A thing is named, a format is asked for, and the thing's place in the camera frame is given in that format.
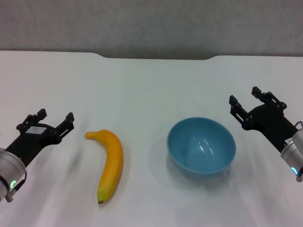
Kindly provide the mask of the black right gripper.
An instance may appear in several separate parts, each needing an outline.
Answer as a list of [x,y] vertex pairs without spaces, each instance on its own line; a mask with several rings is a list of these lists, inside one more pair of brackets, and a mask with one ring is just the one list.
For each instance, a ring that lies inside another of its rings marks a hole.
[[286,140],[298,132],[298,129],[284,117],[287,105],[279,101],[270,91],[262,92],[258,87],[253,87],[251,94],[264,104],[246,112],[235,96],[231,95],[230,114],[244,130],[261,132],[281,152],[286,146]]

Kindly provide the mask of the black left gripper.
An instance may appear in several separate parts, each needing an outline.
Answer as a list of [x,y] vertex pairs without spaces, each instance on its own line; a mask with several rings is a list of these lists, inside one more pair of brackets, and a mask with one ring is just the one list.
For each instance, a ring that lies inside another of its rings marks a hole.
[[[25,166],[28,166],[43,148],[61,143],[62,139],[74,129],[72,112],[67,114],[65,120],[55,130],[52,126],[38,124],[46,116],[45,109],[39,110],[34,115],[29,114],[16,127],[20,135],[5,149],[7,152],[17,156]],[[27,133],[31,126],[42,127],[45,130],[41,134]]]

